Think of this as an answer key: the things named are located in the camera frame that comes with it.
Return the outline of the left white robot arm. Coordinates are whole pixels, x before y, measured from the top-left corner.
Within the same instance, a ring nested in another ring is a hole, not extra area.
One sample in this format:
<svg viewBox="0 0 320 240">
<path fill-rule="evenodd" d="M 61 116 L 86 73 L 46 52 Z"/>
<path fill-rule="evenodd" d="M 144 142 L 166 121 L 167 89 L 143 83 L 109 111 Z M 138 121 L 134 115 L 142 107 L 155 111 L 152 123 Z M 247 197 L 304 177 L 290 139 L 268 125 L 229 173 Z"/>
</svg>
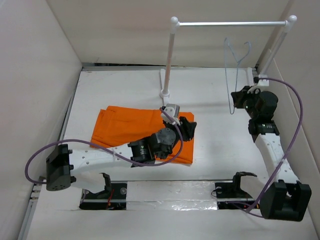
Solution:
<svg viewBox="0 0 320 240">
<path fill-rule="evenodd" d="M 60 144 L 46 159 L 46 189 L 61 191 L 76 187 L 107 198 L 112 191 L 107 168 L 156 166 L 168 161 L 177 143 L 194 138 L 196 122 L 181 116 L 179 123 L 164 122 L 164 128 L 140 140 L 102 150 L 72 150 Z"/>
</svg>

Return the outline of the orange trousers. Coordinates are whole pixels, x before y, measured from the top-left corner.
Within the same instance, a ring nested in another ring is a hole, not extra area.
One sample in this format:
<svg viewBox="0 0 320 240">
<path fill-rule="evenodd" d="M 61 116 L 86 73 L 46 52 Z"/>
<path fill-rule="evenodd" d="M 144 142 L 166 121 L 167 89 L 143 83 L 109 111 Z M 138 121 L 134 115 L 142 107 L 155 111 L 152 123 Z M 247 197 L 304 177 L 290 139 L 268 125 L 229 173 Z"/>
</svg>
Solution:
<svg viewBox="0 0 320 240">
<path fill-rule="evenodd" d="M 165 127 L 161 114 L 159 109 L 137 109 L 110 105 L 106 109 L 100 110 L 90 142 L 105 148 L 115 148 L 149 137 Z M 195 116 L 191 112 L 179 112 L 177 115 L 181 127 L 184 125 L 184 120 L 189 123 L 195 120 Z M 182 151 L 172 162 L 191 165 L 194 159 L 195 140 L 193 136 L 185 137 L 185 129 L 180 128 L 184 138 Z M 171 160 L 178 153 L 181 147 L 178 134 L 177 138 L 178 143 L 173 147 L 172 153 L 165 159 L 156 157 L 156 161 L 162 163 Z"/>
</svg>

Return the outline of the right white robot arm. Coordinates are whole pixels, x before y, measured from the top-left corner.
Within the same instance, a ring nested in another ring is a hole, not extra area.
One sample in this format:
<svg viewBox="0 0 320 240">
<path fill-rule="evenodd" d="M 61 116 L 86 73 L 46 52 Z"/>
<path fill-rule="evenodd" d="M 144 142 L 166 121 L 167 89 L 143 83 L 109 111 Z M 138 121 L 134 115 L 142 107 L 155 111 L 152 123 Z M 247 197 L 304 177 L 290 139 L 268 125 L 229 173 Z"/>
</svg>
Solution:
<svg viewBox="0 0 320 240">
<path fill-rule="evenodd" d="M 237 197 L 249 194 L 258 201 L 264 219 L 300 222 L 307 210 L 312 190 L 293 172 L 281 146 L 280 132 L 273 120 L 278 97 L 270 91 L 251 90 L 245 86 L 231 93 L 233 106 L 244 109 L 250 120 L 248 131 L 259 149 L 269 179 L 258 180 L 253 173 L 241 173 L 241 179 L 231 184 Z"/>
</svg>

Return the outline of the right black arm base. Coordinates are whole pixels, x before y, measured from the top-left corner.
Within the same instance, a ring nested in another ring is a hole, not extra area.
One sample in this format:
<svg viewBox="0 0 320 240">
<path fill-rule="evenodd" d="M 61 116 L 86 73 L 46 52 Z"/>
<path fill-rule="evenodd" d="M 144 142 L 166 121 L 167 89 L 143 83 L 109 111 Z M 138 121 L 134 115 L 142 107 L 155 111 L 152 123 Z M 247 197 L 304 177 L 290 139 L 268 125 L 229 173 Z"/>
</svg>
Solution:
<svg viewBox="0 0 320 240">
<path fill-rule="evenodd" d="M 254 199 L 240 188 L 241 177 L 253 176 L 254 173 L 238 171 L 233 176 L 232 180 L 219 180 L 215 182 L 211 196 L 217 200 L 219 210 L 236 210 L 240 208 L 246 210 Z"/>
</svg>

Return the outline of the light blue wire hanger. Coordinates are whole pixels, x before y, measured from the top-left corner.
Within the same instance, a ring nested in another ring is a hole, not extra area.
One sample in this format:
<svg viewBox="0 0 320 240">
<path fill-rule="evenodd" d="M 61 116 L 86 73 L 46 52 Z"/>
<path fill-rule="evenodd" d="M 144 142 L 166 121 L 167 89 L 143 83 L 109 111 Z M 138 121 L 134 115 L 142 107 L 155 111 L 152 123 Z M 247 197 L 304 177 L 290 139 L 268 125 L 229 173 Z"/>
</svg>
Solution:
<svg viewBox="0 0 320 240">
<path fill-rule="evenodd" d="M 237 91 L 238 88 L 238 77 L 239 77 L 239 69 L 242 62 L 247 58 L 247 56 L 251 53 L 252 45 L 250 41 L 246 41 L 244 46 L 247 47 L 247 51 L 243 56 L 240 56 L 236 53 L 233 45 L 230 42 L 230 39 L 226 37 L 223 42 L 223 60 L 224 60 L 224 75 L 225 75 L 225 84 L 226 84 L 226 92 L 227 92 L 227 100 L 228 100 L 228 108 L 229 113 L 233 115 L 235 113 L 235 107 L 232 105 L 232 97 L 231 97 L 231 90 L 229 86 L 229 78 L 228 78 L 228 67 L 231 66 L 231 63 L 235 64 L 235 83 L 234 83 L 234 91 Z"/>
</svg>

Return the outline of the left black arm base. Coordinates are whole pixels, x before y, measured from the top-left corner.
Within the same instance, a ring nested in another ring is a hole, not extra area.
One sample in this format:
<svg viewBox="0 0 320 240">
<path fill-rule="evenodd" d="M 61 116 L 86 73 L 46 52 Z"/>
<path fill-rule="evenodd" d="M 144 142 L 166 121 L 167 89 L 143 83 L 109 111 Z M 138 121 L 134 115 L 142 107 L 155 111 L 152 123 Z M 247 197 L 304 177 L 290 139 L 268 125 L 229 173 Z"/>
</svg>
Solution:
<svg viewBox="0 0 320 240">
<path fill-rule="evenodd" d="M 127 181 L 111 181 L 108 174 L 102 174 L 104 189 L 97 193 L 82 191 L 79 203 L 81 210 L 124 211 L 127 209 Z"/>
</svg>

